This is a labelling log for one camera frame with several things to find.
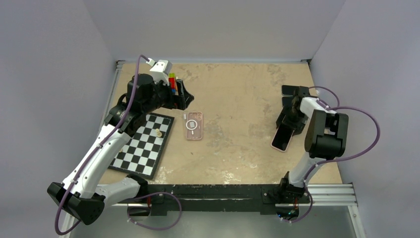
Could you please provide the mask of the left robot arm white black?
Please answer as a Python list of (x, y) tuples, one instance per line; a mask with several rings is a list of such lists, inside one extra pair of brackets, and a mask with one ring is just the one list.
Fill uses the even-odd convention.
[(104, 209), (124, 200), (141, 203), (148, 196), (148, 183), (137, 175), (100, 186), (99, 181), (124, 145), (146, 124), (147, 115), (159, 108), (185, 110), (194, 100), (182, 79), (170, 84), (155, 82), (149, 74), (133, 75), (117, 104), (110, 109), (100, 133), (76, 168), (62, 181), (52, 182), (47, 193), (58, 206), (54, 226), (59, 229), (62, 211), (77, 222), (90, 225)]

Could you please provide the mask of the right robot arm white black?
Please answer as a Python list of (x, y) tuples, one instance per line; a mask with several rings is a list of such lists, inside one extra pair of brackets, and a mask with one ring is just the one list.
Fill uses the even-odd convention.
[(276, 133), (271, 146), (285, 152), (293, 136), (307, 129), (305, 153), (297, 166), (281, 179), (278, 196), (285, 202), (300, 198), (306, 185), (324, 162), (344, 154), (349, 117), (338, 113), (317, 96), (309, 87), (283, 85), (283, 108), (276, 120)]

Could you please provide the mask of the phone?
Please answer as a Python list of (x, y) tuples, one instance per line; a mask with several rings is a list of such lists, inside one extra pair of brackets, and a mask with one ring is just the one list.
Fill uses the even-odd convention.
[(280, 125), (272, 139), (271, 146), (281, 152), (285, 152), (293, 136), (294, 130), (288, 126)]

